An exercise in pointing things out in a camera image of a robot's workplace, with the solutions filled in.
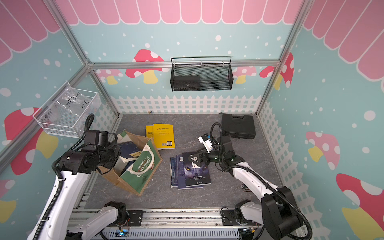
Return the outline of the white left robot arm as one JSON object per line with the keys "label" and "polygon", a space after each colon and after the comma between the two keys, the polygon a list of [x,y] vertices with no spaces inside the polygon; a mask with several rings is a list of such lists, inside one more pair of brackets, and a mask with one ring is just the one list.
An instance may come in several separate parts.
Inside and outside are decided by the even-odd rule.
{"label": "white left robot arm", "polygon": [[106,131],[87,130],[79,149],[67,151],[53,163],[54,187],[29,240],[90,240],[109,225],[121,227],[127,223],[126,205],[109,202],[83,223],[68,228],[72,210],[89,175],[100,167],[112,169],[121,154],[117,135],[113,134],[112,142],[108,141],[109,136]]}

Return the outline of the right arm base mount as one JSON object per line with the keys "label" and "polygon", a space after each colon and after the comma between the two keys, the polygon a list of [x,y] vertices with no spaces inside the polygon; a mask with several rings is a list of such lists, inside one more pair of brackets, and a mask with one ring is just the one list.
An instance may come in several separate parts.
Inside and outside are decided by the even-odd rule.
{"label": "right arm base mount", "polygon": [[246,220],[241,213],[241,206],[251,202],[251,200],[244,200],[235,205],[234,209],[222,207],[220,215],[222,218],[223,226],[256,226],[258,223],[252,220]]}

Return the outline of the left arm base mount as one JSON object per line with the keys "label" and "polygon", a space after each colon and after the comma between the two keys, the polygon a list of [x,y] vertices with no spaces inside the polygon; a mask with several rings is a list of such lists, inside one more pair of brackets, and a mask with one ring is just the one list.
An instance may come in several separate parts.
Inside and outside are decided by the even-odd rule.
{"label": "left arm base mount", "polygon": [[104,207],[114,207],[118,210],[117,219],[109,224],[109,227],[140,227],[144,211],[142,210],[127,210],[125,203],[108,202]]}

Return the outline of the dark wolf cover book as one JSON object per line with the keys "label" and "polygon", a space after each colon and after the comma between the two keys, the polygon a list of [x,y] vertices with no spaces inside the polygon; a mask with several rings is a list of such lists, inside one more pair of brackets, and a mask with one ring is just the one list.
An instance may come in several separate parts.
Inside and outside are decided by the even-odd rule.
{"label": "dark wolf cover book", "polygon": [[200,167],[192,162],[189,157],[194,153],[183,153],[183,167],[181,173],[183,174],[186,188],[201,188],[205,185],[210,185],[211,176],[207,165],[202,164]]}

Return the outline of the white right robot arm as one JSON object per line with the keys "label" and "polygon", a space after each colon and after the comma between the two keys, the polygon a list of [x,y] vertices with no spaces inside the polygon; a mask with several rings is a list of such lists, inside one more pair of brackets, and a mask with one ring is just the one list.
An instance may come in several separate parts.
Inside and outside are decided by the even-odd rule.
{"label": "white right robot arm", "polygon": [[222,172],[227,172],[241,181],[260,201],[256,204],[244,200],[235,206],[234,217],[240,225],[248,222],[259,224],[274,240],[284,237],[299,240],[300,237],[293,235],[293,232],[306,226],[307,233],[302,238],[312,238],[310,223],[299,210],[292,191],[287,187],[280,188],[256,173],[235,153],[229,137],[224,136],[216,140],[205,134],[199,137],[199,142],[204,148],[188,157],[193,164],[218,164]]}

